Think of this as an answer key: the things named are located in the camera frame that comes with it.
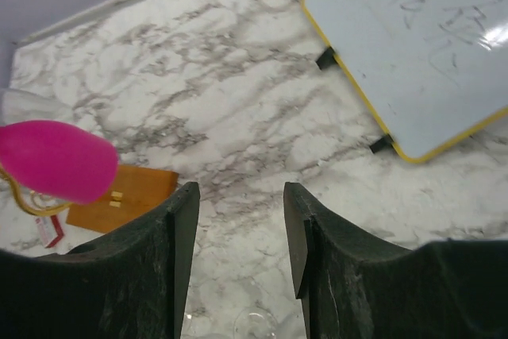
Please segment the white board gold rim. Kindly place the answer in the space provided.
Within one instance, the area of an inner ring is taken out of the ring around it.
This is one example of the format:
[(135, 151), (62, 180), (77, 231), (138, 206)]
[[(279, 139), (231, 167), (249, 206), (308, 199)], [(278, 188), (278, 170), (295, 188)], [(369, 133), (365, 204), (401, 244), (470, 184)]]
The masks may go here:
[(302, 0), (383, 135), (429, 160), (507, 113), (507, 0)]

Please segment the pink plastic wine glass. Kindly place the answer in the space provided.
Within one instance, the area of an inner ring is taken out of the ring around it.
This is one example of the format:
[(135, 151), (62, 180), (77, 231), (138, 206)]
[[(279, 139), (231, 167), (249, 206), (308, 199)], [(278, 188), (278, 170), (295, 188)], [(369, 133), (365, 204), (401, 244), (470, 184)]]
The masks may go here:
[(1, 166), (32, 191), (87, 204), (114, 181), (118, 154), (107, 140), (59, 121), (1, 127)]

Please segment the clear wine glass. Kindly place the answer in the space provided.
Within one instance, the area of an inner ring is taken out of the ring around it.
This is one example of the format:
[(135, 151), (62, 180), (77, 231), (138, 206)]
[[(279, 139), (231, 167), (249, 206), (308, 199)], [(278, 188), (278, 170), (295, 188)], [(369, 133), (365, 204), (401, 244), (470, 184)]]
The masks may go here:
[(1, 89), (1, 125), (31, 120), (71, 123), (74, 118), (72, 109), (57, 99), (23, 90)]
[(242, 310), (233, 324), (234, 339), (274, 339), (277, 321), (259, 307)]

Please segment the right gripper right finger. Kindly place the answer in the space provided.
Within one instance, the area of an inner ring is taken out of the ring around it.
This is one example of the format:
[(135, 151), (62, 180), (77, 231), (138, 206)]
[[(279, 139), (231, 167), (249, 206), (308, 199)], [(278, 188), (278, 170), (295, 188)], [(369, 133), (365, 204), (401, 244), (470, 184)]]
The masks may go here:
[(504, 338), (507, 243), (382, 240), (299, 183), (283, 192), (294, 292), (309, 338)]

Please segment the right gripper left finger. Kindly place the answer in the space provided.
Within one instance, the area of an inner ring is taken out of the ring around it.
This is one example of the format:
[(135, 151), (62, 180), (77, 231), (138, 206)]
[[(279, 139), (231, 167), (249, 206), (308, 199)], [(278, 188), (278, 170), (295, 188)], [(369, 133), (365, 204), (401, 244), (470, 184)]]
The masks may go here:
[(200, 192), (189, 182), (139, 218), (63, 255), (1, 254), (4, 338), (177, 338)]

